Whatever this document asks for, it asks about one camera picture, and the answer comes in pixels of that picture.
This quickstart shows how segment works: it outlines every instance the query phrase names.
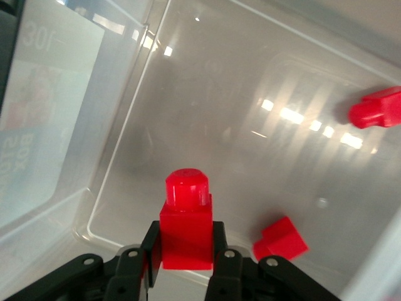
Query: transparent plastic container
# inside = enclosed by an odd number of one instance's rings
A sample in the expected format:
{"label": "transparent plastic container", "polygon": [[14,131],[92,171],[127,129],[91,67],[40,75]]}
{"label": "transparent plastic container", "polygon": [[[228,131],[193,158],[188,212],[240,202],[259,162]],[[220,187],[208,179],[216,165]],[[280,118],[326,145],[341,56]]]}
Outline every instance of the transparent plastic container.
{"label": "transparent plastic container", "polygon": [[[294,263],[328,290],[397,297],[401,134],[346,119],[400,83],[397,57],[285,2],[26,1],[0,119],[10,164],[27,160],[0,203],[0,298],[140,243],[183,167],[209,176],[238,250],[287,215],[310,247]],[[203,300],[209,276],[162,271],[150,300]]]}

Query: red plastic toy block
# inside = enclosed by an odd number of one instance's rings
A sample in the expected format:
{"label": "red plastic toy block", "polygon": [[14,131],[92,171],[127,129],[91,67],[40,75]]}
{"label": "red plastic toy block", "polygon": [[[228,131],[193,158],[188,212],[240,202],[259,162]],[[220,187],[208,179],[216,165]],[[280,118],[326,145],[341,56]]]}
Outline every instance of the red plastic toy block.
{"label": "red plastic toy block", "polygon": [[393,127],[401,124],[401,87],[392,87],[362,97],[348,113],[350,122],[360,129],[379,125]]}
{"label": "red plastic toy block", "polygon": [[287,216],[264,229],[262,236],[253,244],[253,253],[258,260],[270,255],[291,260],[309,250]]}
{"label": "red plastic toy block", "polygon": [[179,169],[167,177],[167,200],[160,212],[163,268],[213,267],[213,217],[209,180],[198,169]]}

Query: red block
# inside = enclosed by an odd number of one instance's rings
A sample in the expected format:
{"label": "red block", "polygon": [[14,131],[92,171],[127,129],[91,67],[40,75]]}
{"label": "red block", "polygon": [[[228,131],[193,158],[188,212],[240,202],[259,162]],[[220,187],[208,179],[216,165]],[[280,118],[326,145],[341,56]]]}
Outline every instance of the red block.
{"label": "red block", "polygon": [[212,269],[213,217],[208,178],[197,169],[179,169],[165,182],[167,200],[160,212],[163,268]]}
{"label": "red block", "polygon": [[262,231],[263,238],[253,244],[256,259],[279,255],[291,260],[309,248],[288,217],[284,217]]}
{"label": "red block", "polygon": [[401,124],[401,87],[392,87],[362,97],[348,113],[350,122],[360,128]]}

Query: plastic storage box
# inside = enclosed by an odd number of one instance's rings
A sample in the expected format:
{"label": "plastic storage box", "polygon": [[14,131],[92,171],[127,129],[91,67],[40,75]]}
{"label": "plastic storage box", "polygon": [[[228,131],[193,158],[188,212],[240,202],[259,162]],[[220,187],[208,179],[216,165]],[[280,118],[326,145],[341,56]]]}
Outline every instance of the plastic storage box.
{"label": "plastic storage box", "polygon": [[[0,298],[140,243],[165,177],[194,167],[230,245],[287,215],[304,272],[343,300],[398,300],[401,131],[346,113],[400,84],[400,48],[322,3],[26,0],[0,118]],[[209,275],[162,272],[150,300],[203,300]]]}

